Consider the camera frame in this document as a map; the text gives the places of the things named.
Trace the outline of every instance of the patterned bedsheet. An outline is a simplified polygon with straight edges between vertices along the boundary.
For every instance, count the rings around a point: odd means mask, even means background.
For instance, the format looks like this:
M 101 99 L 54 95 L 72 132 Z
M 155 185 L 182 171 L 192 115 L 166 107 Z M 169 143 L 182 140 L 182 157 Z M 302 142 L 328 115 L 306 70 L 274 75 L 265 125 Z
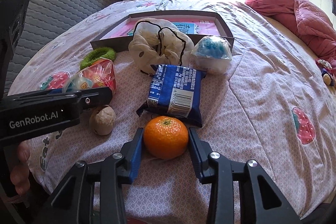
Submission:
M 336 185 L 335 103 L 309 54 L 298 51 L 293 41 L 246 5 L 213 0 L 127 0 L 110 5 L 43 47 L 19 73 L 10 94 L 37 90 L 57 71 L 75 74 L 91 50 L 89 42 L 129 13 L 168 9 L 217 12 L 236 38 L 226 75 L 202 80 L 200 138 L 232 160 L 258 160 L 298 215 L 312 212 Z M 146 100 L 150 77 L 139 72 L 128 52 L 119 53 L 114 65 L 117 92 L 110 105 L 117 121 L 111 135 L 91 133 L 90 112 L 84 112 L 80 125 L 32 140 L 29 166 L 48 192 L 77 160 L 105 159 L 151 119 L 149 113 L 141 118 L 135 113 Z M 294 108 L 296 118 L 304 113 L 315 129 L 308 144 L 298 138 L 302 127 L 295 127 Z M 99 185 L 95 193 L 99 209 Z M 165 162 L 146 154 L 139 177 L 124 187 L 124 197 L 127 214 L 134 218 L 201 224 L 206 221 L 210 187 L 198 183 L 189 153 Z M 237 189 L 235 201 L 238 223 Z

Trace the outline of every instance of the metal screw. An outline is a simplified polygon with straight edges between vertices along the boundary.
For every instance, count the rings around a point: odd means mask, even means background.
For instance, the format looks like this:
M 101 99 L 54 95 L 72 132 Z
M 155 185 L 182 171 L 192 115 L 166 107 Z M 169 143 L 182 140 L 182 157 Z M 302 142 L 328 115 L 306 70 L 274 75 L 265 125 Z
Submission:
M 85 161 L 79 160 L 78 162 L 76 162 L 76 167 L 83 167 L 84 164 L 85 164 Z
M 256 166 L 258 165 L 258 163 L 257 163 L 255 160 L 249 160 L 249 161 L 248 161 L 248 164 L 249 164 L 249 166 L 251 166 L 251 167 L 256 167 Z
M 219 158 L 221 155 L 218 152 L 211 152 L 210 153 L 210 157 L 212 157 L 213 159 L 217 159 Z
M 123 157 L 123 155 L 122 155 L 122 153 L 117 152 L 117 153 L 114 153 L 112 155 L 112 157 L 115 158 L 116 160 L 118 160 L 118 159 L 121 159 Z

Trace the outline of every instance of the gray quilted mattress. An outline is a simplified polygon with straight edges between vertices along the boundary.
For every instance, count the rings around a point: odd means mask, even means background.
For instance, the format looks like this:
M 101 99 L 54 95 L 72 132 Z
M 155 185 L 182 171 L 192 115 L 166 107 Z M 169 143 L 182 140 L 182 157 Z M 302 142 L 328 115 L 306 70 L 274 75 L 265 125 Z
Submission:
M 51 40 L 118 0 L 30 0 L 25 27 L 6 76 L 5 95 L 28 61 Z

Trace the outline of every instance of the blue snack package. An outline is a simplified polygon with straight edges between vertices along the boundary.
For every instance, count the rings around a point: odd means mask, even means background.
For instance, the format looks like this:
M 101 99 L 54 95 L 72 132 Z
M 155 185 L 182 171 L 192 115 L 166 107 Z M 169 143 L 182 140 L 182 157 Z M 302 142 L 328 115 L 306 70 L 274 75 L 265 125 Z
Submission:
M 202 127 L 201 80 L 206 72 L 175 65 L 156 67 L 147 101 L 136 111 L 139 117 L 146 110 Z

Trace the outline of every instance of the barcode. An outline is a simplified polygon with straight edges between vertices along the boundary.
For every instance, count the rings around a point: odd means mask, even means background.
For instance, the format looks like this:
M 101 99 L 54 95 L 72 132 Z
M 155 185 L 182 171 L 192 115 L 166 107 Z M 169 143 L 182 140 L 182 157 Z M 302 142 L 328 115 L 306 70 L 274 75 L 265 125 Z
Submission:
M 194 92 L 173 89 L 168 113 L 174 116 L 187 117 L 193 105 Z

